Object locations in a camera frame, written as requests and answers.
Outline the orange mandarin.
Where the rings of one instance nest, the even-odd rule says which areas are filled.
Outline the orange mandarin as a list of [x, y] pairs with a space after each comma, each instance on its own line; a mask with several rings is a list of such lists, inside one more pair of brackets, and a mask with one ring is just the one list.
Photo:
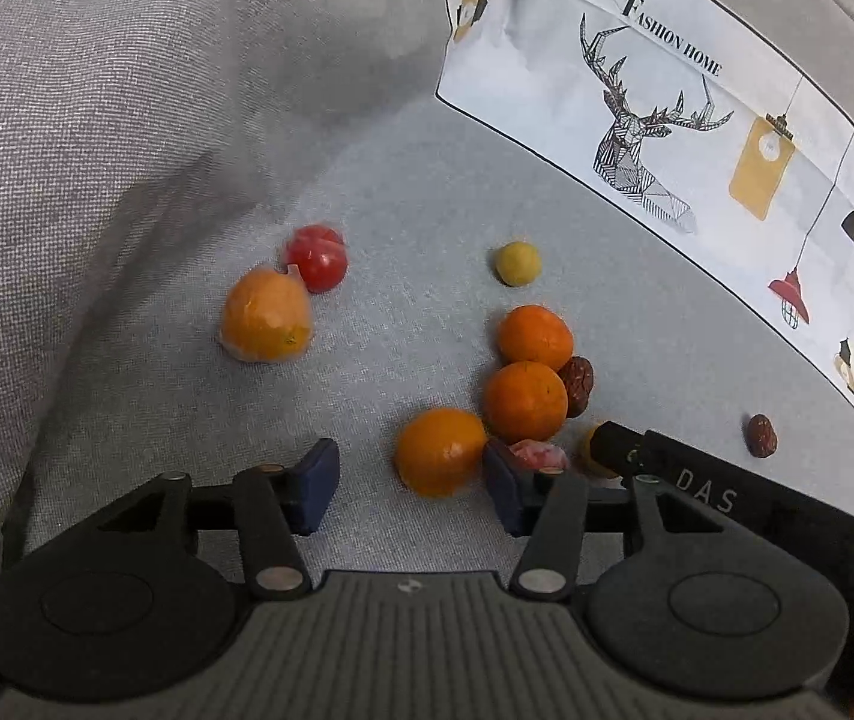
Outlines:
[[512, 362], [487, 380], [482, 411], [490, 431], [505, 442], [552, 439], [567, 419], [567, 389], [545, 364]]
[[481, 473], [487, 433], [479, 416], [456, 408], [432, 408], [404, 426], [394, 468], [402, 484], [422, 497], [458, 493]]
[[540, 362], [559, 371], [573, 356], [575, 338], [568, 325], [542, 305], [516, 307], [498, 323], [497, 348], [510, 362]]

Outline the small yellow round fruit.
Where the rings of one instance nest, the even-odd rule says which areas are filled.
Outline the small yellow round fruit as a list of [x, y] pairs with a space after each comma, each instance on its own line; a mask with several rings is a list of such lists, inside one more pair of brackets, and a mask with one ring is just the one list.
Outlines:
[[543, 259], [536, 245], [514, 241], [497, 250], [493, 259], [497, 277], [510, 288], [534, 283], [543, 273]]

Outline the wrapped pink red fruit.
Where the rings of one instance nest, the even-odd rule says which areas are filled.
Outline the wrapped pink red fruit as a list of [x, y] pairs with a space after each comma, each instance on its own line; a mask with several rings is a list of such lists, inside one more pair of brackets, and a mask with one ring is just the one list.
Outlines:
[[523, 439], [511, 445], [514, 463], [534, 473], [561, 475], [570, 468], [567, 452], [560, 445]]

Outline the small yellow fruit hidden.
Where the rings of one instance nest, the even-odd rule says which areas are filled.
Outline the small yellow fruit hidden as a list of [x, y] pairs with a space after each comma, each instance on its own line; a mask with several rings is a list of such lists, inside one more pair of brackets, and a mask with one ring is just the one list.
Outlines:
[[617, 479], [619, 477], [619, 473], [614, 472], [614, 470], [610, 470], [610, 468], [607, 468], [607, 466], [599, 463], [599, 461], [594, 458], [593, 449], [591, 449], [591, 439], [593, 439], [593, 436], [596, 434], [598, 429], [599, 426], [589, 427], [586, 433], [583, 434], [580, 442], [578, 442], [578, 466], [582, 468], [583, 472], [589, 476], [593, 476], [593, 478]]

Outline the dark red jujube far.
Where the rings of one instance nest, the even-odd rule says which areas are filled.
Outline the dark red jujube far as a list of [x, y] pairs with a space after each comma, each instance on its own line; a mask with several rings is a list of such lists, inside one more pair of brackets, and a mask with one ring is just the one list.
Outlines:
[[769, 458], [778, 449], [778, 436], [774, 425], [762, 413], [752, 415], [744, 427], [744, 440], [752, 457]]

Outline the dark red jujube date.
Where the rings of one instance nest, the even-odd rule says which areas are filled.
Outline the dark red jujube date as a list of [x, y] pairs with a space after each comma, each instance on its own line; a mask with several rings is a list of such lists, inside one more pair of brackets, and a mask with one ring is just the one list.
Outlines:
[[567, 416], [578, 418], [589, 405], [589, 397], [594, 387], [593, 364], [583, 356], [571, 356], [571, 358], [560, 367], [557, 376], [565, 385], [567, 392]]

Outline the wrapped orange fruit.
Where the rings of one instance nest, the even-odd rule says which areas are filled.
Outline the wrapped orange fruit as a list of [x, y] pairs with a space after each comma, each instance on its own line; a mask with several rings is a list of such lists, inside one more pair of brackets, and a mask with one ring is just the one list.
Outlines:
[[221, 309], [218, 341], [241, 362], [283, 362], [313, 339], [310, 293], [298, 266], [258, 265], [239, 278]]

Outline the deer print white cushion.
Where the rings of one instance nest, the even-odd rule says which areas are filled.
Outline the deer print white cushion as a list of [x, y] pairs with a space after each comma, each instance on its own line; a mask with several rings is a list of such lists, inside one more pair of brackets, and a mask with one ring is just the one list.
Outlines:
[[854, 408], [854, 121], [717, 0], [448, 0], [438, 94], [708, 271]]

